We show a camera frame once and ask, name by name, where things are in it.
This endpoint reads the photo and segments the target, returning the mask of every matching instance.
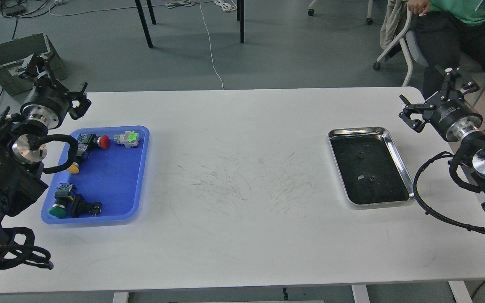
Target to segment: person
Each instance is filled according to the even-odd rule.
[[[476,60],[485,72],[485,0],[408,0],[408,10],[420,16],[414,31],[429,63],[424,71],[424,98],[443,83],[435,65],[456,68],[461,52]]]

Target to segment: green shirt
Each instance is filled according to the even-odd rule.
[[[485,22],[485,0],[431,0],[431,3],[429,11],[450,12],[467,25]]]

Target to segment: blue tray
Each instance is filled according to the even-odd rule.
[[[128,130],[140,134],[140,144],[135,148],[125,148],[124,145],[113,141],[113,136]],[[82,133],[107,135],[110,138],[110,146],[107,149],[94,149],[89,159],[81,164],[78,174],[62,171],[54,175],[40,213],[42,220],[48,224],[69,224],[111,222],[130,218],[140,205],[149,130],[143,126],[81,128],[73,131],[71,136],[77,138]],[[65,163],[68,150],[69,145],[66,144],[59,165]],[[96,217],[89,213],[78,218],[67,215],[61,219],[50,215],[48,210],[55,201],[56,188],[62,182],[73,183],[77,188],[77,194],[82,194],[87,202],[101,202],[102,211]]]

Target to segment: metal box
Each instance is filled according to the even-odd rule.
[[[329,141],[349,202],[369,206],[413,199],[413,182],[388,130],[335,129]]]
[[[24,59],[33,53],[44,54],[47,57],[54,54],[50,63],[54,75],[57,79],[66,77],[65,65],[44,33],[0,43],[0,85],[7,94],[15,95],[33,88],[32,82],[20,79],[17,73]]]

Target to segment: black table leg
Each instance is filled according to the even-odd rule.
[[[142,23],[145,39],[147,40],[147,45],[149,48],[152,48],[151,36],[149,35],[149,29],[147,28],[147,23],[145,22],[145,15],[143,15],[143,8],[141,7],[140,0],[136,0],[136,8],[138,9],[138,15],[140,15],[140,21]]]
[[[149,9],[149,15],[151,16],[151,22],[156,24],[155,12],[152,11],[151,0],[147,0],[147,8]]]
[[[244,43],[244,0],[239,0],[241,21],[241,43]]]

